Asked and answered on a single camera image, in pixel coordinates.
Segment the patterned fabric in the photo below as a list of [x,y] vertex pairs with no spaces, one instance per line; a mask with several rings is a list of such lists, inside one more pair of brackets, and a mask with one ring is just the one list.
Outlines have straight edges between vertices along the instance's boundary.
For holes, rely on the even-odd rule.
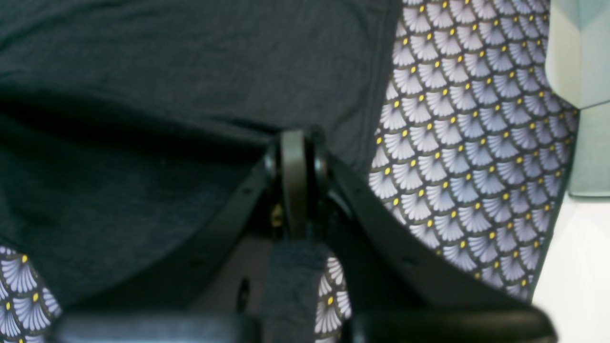
[[61,309],[26,255],[0,247],[0,334],[4,342],[42,343]]
[[[403,0],[369,183],[438,255],[529,300],[558,214],[578,111],[550,90],[549,0]],[[317,343],[351,308],[331,256]]]

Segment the gray t-shirt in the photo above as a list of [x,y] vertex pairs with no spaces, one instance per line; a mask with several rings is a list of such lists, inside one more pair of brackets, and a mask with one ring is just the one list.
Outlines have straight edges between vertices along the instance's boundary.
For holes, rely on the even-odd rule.
[[0,2],[0,244],[70,305],[204,228],[279,130],[364,177],[399,8]]

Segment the light gray surface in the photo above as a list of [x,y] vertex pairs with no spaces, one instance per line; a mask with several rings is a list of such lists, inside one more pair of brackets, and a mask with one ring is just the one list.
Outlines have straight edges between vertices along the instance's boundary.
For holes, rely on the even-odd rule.
[[610,197],[610,103],[581,111],[568,193]]

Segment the white wall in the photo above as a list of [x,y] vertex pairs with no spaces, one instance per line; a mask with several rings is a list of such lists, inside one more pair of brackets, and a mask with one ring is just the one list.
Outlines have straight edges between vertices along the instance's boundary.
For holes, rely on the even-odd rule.
[[534,304],[560,343],[610,343],[610,203],[565,196]]

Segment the hole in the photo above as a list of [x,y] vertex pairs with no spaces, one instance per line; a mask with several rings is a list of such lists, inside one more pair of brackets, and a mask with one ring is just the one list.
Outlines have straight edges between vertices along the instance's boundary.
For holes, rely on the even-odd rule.
[[244,312],[246,306],[248,306],[248,299],[250,297],[250,281],[247,278],[242,279],[242,283],[239,286],[237,292],[237,312]]

